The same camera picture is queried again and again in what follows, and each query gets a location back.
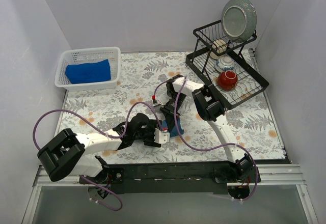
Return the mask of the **teal blue t shirt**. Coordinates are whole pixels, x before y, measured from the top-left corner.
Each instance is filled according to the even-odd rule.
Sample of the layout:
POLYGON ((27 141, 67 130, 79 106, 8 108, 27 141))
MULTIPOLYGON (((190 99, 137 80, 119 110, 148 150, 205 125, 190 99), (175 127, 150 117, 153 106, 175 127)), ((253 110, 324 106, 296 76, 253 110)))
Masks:
POLYGON ((179 132, 181 133, 181 135, 184 134, 184 130, 181 128, 181 124, 180 124, 180 118, 177 117, 177 125, 175 124, 174 119, 171 120, 163 120, 162 121, 162 127, 166 128, 170 134, 170 138, 179 136, 177 127, 179 128, 179 132))

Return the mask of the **black wire dish rack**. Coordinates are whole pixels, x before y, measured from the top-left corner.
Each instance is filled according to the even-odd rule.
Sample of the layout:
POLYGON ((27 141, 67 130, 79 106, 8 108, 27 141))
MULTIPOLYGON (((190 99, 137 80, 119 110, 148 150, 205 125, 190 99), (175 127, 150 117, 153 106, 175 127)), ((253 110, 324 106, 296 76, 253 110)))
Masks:
POLYGON ((263 92, 269 85, 256 70, 252 61, 253 51, 244 50, 244 46, 257 39, 256 33, 253 33, 248 41, 236 43, 228 39, 222 29, 220 20, 204 25, 193 30, 197 38, 194 52, 186 56, 186 65, 207 86, 212 87, 213 92, 218 95, 221 104, 227 109, 233 109, 245 101, 263 92), (221 54, 216 53, 212 48, 215 40, 223 39, 227 43, 226 51, 221 54), (215 68, 215 59, 210 57, 213 51, 221 57, 226 54, 235 62, 235 73, 238 77, 236 87, 230 91, 225 91, 217 84, 219 72, 215 68))

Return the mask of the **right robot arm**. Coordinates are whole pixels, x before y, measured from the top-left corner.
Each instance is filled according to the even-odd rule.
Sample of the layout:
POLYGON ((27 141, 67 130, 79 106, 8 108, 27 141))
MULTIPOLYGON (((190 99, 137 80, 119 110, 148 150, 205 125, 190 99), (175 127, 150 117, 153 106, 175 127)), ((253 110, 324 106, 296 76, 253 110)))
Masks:
POLYGON ((174 133, 183 139, 178 109, 186 96, 192 97, 200 118, 211 126, 221 144, 209 149, 198 149, 188 143, 185 144, 201 152, 223 148, 230 165, 231 178, 236 182, 248 180, 257 183, 259 178, 257 165, 250 153, 236 142, 227 122, 225 109, 211 87, 187 80, 182 75, 176 75, 160 85, 163 84, 166 85, 167 95, 170 97, 169 102, 160 108, 165 117, 164 128, 168 129, 170 134, 174 133))

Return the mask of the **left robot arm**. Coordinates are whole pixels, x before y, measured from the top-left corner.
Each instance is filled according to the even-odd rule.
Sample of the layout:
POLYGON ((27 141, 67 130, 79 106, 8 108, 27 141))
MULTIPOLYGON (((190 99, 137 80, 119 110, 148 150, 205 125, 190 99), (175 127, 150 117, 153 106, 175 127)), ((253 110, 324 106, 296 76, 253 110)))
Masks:
POLYGON ((52 182, 67 176, 86 177, 97 183, 110 182, 114 179, 113 173, 97 153, 122 150, 137 140, 159 148, 169 142, 170 134, 161 120, 151 120, 138 113, 131 121, 106 132, 83 134, 64 129, 39 149, 37 157, 52 182))

